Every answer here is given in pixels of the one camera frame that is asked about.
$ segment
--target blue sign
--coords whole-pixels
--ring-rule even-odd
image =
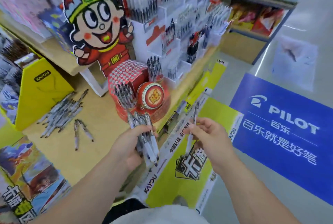
[[[235,148],[333,205],[333,109],[251,74],[230,107]]]

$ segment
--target person's left hand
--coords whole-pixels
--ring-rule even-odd
[[[135,150],[138,142],[138,136],[144,132],[150,131],[151,129],[152,126],[148,125],[139,125],[134,129],[128,129],[122,133],[112,145],[110,152],[112,152],[113,155],[118,156],[121,162],[126,164],[126,168],[129,172],[132,172],[142,162],[142,158]],[[155,127],[153,127],[153,131],[155,137],[157,137]]]

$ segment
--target blue box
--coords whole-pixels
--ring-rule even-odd
[[[39,14],[38,17],[52,35],[56,37],[62,49],[73,54],[74,43],[70,39],[70,33],[74,26],[68,23],[64,12],[59,7],[54,7]]]

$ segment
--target cartoon eye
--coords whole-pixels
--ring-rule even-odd
[[[110,20],[111,17],[110,8],[105,1],[100,1],[97,9],[103,21]]]
[[[98,25],[98,18],[92,9],[87,9],[83,14],[83,19],[87,26],[91,29],[96,28]]]

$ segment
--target red cheek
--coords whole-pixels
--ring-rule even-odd
[[[84,34],[84,39],[85,40],[91,39],[91,34],[90,33],[85,33]]]

